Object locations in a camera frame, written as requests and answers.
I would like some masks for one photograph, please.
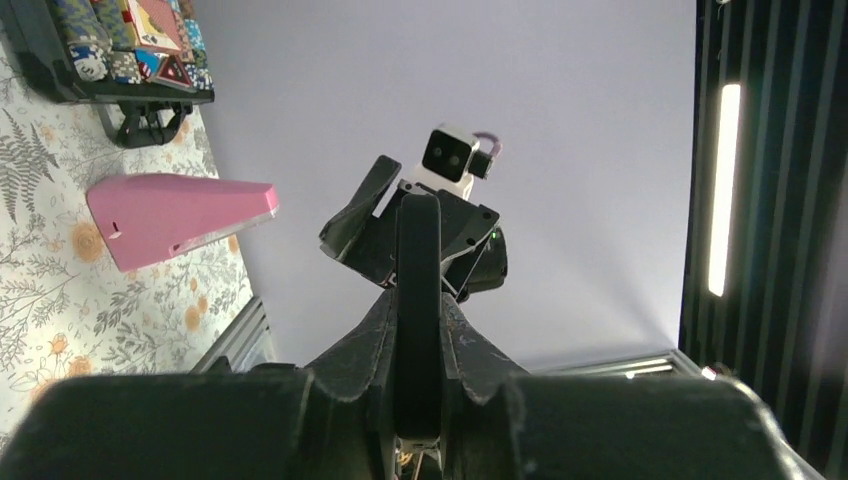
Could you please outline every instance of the cable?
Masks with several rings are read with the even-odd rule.
[[[503,150],[503,144],[501,144],[501,139],[498,138],[498,136],[495,135],[494,133],[491,133],[491,132],[475,132],[475,133],[472,133],[472,135],[474,135],[475,137],[477,137],[479,139],[488,140],[488,141],[492,142],[492,149],[489,150],[489,156],[492,157],[492,160],[497,158],[497,156],[501,153],[501,150]]]

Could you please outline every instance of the black mount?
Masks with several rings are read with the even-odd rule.
[[[180,131],[187,115],[194,110],[185,102],[119,102],[124,122],[115,134],[115,143],[122,148],[141,148],[165,145]],[[162,110],[171,110],[174,116],[162,125]]]
[[[408,195],[433,196],[440,206],[442,290],[458,301],[470,293],[492,290],[507,275],[506,243],[498,226],[500,215],[447,191],[401,180],[382,214],[377,205],[401,170],[397,161],[381,156],[362,180],[350,202],[319,234],[321,250],[383,288],[395,281],[397,215]]]

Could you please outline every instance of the black robotic claw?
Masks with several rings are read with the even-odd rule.
[[[429,192],[375,220],[397,170],[378,160],[321,234],[325,252],[386,287],[321,356],[61,382],[7,446],[0,478],[389,480],[399,437],[457,480],[798,478],[768,409],[738,384],[525,372],[455,299],[472,282],[451,271],[493,240],[497,213]]]
[[[401,180],[382,214],[374,210],[400,173],[400,163],[381,156],[353,198],[321,230],[321,250],[383,288],[395,285],[397,212],[408,195],[430,195],[441,206],[442,289],[459,302],[492,290],[507,274],[506,242],[500,215],[445,190]]]

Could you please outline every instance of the white backdrop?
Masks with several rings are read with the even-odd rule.
[[[501,136],[472,201],[499,211],[501,289],[464,307],[535,368],[676,345],[695,6],[680,0],[197,2],[223,177],[272,181],[240,235],[278,354],[304,363],[378,295],[318,250],[380,154],[420,160],[442,121]]]

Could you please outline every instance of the floral wallpaper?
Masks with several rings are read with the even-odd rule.
[[[122,150],[103,127],[116,109],[39,98],[3,51],[0,107],[2,451],[57,381],[192,368],[252,292],[235,236],[119,272],[86,205],[116,173],[217,176],[198,114],[167,146]]]

